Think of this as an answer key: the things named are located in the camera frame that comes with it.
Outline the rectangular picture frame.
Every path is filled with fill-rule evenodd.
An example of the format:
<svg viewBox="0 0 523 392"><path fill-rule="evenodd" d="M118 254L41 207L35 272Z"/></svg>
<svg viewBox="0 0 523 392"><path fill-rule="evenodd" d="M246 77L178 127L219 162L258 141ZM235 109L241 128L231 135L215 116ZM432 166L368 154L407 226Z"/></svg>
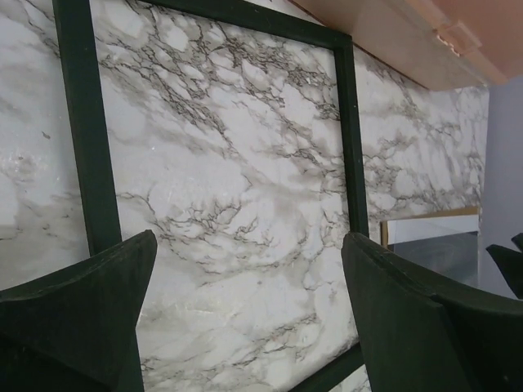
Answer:
<svg viewBox="0 0 523 392"><path fill-rule="evenodd" d="M52 4L87 243L159 245L123 391L327 391L359 368L351 37L245 1Z"/></svg>

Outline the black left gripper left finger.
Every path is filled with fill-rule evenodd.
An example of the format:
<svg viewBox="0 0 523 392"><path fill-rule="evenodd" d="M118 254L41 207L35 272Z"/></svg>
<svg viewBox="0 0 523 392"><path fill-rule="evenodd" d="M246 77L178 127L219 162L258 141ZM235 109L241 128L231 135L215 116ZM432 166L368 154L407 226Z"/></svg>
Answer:
<svg viewBox="0 0 523 392"><path fill-rule="evenodd" d="M142 391L136 325L152 231L1 292L3 391Z"/></svg>

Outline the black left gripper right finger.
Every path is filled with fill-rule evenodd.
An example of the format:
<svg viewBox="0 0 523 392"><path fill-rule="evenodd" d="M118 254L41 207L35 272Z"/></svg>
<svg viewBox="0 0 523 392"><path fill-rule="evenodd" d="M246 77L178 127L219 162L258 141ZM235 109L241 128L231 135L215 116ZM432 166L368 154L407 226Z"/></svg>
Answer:
<svg viewBox="0 0 523 392"><path fill-rule="evenodd" d="M349 233L342 263L374 391L519 391L522 304Z"/></svg>

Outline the glossy photo print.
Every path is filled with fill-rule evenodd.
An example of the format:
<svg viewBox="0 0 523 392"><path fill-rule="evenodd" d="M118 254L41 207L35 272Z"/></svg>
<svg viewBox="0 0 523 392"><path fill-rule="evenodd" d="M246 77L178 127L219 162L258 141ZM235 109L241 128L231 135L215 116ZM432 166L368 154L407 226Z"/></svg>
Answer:
<svg viewBox="0 0 523 392"><path fill-rule="evenodd" d="M478 284L477 211L385 220L380 230L382 245L398 256L468 286Z"/></svg>

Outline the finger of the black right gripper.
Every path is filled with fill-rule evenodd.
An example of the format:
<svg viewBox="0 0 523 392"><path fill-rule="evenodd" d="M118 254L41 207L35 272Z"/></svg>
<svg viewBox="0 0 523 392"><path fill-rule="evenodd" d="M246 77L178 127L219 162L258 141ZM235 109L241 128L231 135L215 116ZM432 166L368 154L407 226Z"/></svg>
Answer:
<svg viewBox="0 0 523 392"><path fill-rule="evenodd" d="M518 248L517 251L492 244L486 251L498 266L507 285L511 288L516 297L522 297L523 291L523 255L522 255L522 233L511 238Z"/></svg>

